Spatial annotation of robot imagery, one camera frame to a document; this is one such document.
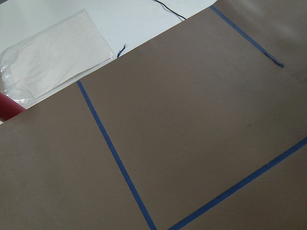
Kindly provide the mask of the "red cylinder tube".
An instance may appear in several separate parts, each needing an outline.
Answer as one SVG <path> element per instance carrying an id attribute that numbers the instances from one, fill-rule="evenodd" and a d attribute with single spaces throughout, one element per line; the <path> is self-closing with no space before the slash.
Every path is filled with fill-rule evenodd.
<path id="1" fill-rule="evenodd" d="M 5 122 L 26 109 L 3 93 L 0 93 L 0 121 Z"/>

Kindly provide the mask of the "clear plastic bag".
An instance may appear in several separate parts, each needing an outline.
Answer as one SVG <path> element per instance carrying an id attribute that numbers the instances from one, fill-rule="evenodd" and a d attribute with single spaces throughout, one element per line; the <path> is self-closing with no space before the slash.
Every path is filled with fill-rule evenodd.
<path id="1" fill-rule="evenodd" d="M 83 9 L 6 48 L 0 54 L 0 91 L 28 108 L 114 59 Z"/>

